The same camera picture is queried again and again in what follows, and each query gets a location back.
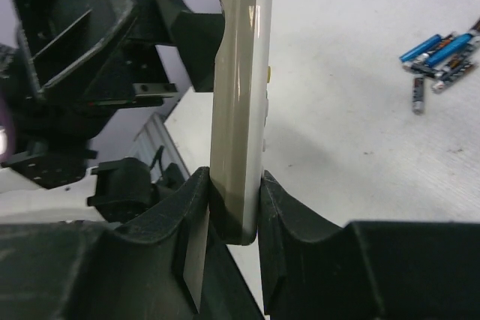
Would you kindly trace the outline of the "beige white remote control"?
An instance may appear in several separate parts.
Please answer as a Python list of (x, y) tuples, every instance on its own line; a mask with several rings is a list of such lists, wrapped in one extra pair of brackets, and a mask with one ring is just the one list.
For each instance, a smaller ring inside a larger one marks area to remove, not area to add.
[(227, 244), (257, 236), (269, 100), (272, 0), (220, 0), (224, 32), (214, 65), (211, 218)]

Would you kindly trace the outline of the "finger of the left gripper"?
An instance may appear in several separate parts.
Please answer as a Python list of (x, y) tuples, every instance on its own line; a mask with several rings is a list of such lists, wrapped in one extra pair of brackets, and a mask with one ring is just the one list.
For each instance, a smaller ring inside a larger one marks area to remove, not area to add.
[(137, 0), (139, 16), (130, 40), (174, 46), (197, 92), (212, 92), (215, 57), (225, 20), (220, 13), (196, 13), (184, 0)]

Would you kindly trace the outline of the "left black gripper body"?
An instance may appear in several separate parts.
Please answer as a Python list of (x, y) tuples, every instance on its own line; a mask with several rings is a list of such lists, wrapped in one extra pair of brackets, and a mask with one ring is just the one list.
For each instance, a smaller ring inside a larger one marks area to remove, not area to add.
[(118, 109), (176, 95), (157, 47), (171, 44), (155, 0), (12, 0), (18, 26), (4, 78), (18, 133), (95, 137)]

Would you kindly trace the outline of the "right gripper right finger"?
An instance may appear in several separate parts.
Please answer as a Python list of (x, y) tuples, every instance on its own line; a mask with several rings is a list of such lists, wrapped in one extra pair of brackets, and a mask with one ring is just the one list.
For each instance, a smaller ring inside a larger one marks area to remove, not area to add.
[(340, 227), (266, 174), (259, 260), (271, 319), (477, 319), (479, 225)]

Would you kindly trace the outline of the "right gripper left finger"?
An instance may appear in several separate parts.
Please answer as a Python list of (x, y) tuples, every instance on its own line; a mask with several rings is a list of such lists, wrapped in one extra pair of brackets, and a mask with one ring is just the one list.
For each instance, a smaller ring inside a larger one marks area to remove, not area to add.
[(211, 235), (209, 171), (110, 228), (76, 220), (1, 225), (3, 319), (261, 319)]

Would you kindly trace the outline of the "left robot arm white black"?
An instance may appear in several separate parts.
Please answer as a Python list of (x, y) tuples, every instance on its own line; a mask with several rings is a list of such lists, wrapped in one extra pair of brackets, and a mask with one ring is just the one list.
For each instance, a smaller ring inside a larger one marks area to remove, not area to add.
[(18, 46), (1, 73), (13, 142), (1, 164), (58, 192), (93, 184), (90, 141), (120, 109), (176, 94), (157, 47), (178, 50), (192, 86), (213, 89), (218, 13), (183, 0), (13, 0)]

